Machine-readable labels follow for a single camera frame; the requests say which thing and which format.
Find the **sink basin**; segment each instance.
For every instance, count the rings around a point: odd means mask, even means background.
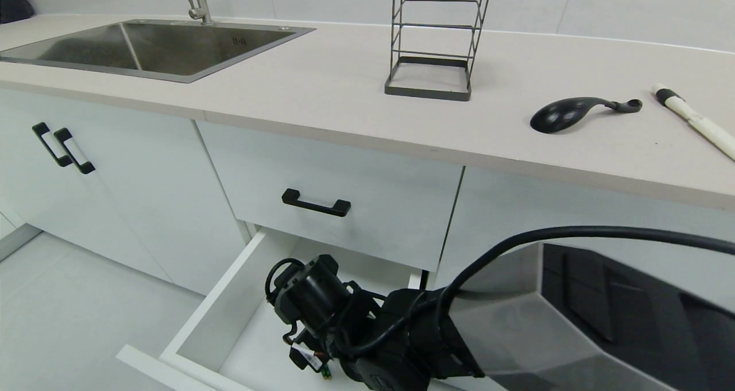
[[[312,30],[131,20],[0,51],[0,61],[190,83]]]

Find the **black spoon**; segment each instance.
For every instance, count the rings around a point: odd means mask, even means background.
[[[555,101],[537,111],[531,118],[531,127],[546,134],[569,129],[590,112],[591,108],[599,104],[616,112],[638,112],[643,107],[641,100],[618,103],[594,97],[566,98]]]

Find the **kitchen counter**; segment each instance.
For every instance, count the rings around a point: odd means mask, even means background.
[[[0,26],[0,51],[135,18],[150,17],[42,15]],[[0,62],[0,87],[735,211],[735,162],[650,93],[665,83],[735,134],[735,54],[484,32],[472,99],[459,103],[384,95],[389,27],[291,25],[317,30],[189,84]],[[432,48],[455,38],[441,30],[412,34]],[[637,114],[588,116],[565,134],[528,126],[541,106],[574,96],[639,98],[644,106]]]

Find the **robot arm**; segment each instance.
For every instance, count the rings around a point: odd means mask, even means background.
[[[578,236],[735,255],[735,244],[706,237],[571,226],[506,239],[443,289],[381,297],[342,283],[338,264],[321,255],[276,264],[266,295],[292,326],[284,341],[299,368],[319,372],[338,360],[374,390],[424,391],[432,378],[485,376],[509,391],[735,389],[732,313],[591,250],[537,242]],[[291,339],[297,321],[305,329]]]

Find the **cabinet handle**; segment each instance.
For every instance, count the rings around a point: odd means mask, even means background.
[[[69,156],[61,156],[57,157],[56,154],[53,154],[53,151],[50,147],[48,147],[48,143],[45,142],[43,135],[49,132],[48,126],[45,124],[45,122],[39,122],[39,124],[36,124],[32,127],[33,132],[36,134],[36,137],[40,140],[41,144],[44,145],[45,149],[48,151],[49,154],[53,157],[53,160],[56,161],[56,164],[59,165],[61,168],[65,168],[69,164],[71,164],[71,158]]]
[[[296,206],[306,208],[307,210],[319,211],[320,213],[327,213],[327,215],[339,216],[340,218],[344,218],[344,216],[347,216],[347,212],[350,211],[350,208],[352,207],[352,203],[346,200],[337,200],[334,202],[334,206],[324,207],[318,204],[299,201],[299,197],[301,197],[301,192],[299,192],[299,190],[286,189],[286,191],[283,193],[283,196],[281,196],[281,200],[283,200],[283,202],[289,206]]]
[[[56,140],[59,141],[59,144],[64,149],[66,154],[69,155],[69,157],[71,158],[71,161],[74,163],[76,168],[79,169],[79,173],[89,174],[95,170],[94,166],[89,161],[85,162],[84,164],[80,164],[74,157],[74,154],[72,154],[71,151],[69,151],[69,148],[66,147],[66,143],[65,143],[66,140],[71,139],[72,137],[69,129],[67,129],[66,127],[63,127],[63,129],[58,130],[57,132],[53,133],[53,136],[56,137]]]

